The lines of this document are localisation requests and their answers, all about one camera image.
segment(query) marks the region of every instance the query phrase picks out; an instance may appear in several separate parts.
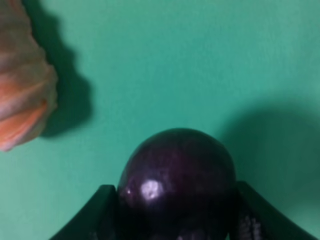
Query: green wall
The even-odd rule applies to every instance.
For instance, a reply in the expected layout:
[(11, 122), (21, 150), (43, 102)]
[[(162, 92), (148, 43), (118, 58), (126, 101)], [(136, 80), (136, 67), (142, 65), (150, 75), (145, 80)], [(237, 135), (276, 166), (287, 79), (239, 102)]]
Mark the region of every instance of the green wall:
[(59, 75), (41, 138), (0, 154), (0, 240), (45, 240), (159, 131), (221, 140), (320, 238), (319, 0), (25, 0)]

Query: purple eggplant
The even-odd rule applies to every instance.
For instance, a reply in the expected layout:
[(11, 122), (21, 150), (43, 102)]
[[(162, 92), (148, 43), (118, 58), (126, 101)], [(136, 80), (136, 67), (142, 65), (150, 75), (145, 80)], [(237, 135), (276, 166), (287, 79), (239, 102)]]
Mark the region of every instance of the purple eggplant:
[(161, 132), (138, 147), (123, 171), (123, 238), (224, 240), (235, 192), (235, 167), (220, 142), (197, 130)]

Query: wrapped orange item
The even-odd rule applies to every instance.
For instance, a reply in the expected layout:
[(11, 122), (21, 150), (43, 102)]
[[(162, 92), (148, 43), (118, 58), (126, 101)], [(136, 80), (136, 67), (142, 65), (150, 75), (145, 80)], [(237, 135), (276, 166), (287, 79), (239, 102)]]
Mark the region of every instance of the wrapped orange item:
[(0, 150), (38, 137), (57, 108), (58, 82), (32, 37), (21, 0), (0, 0)]

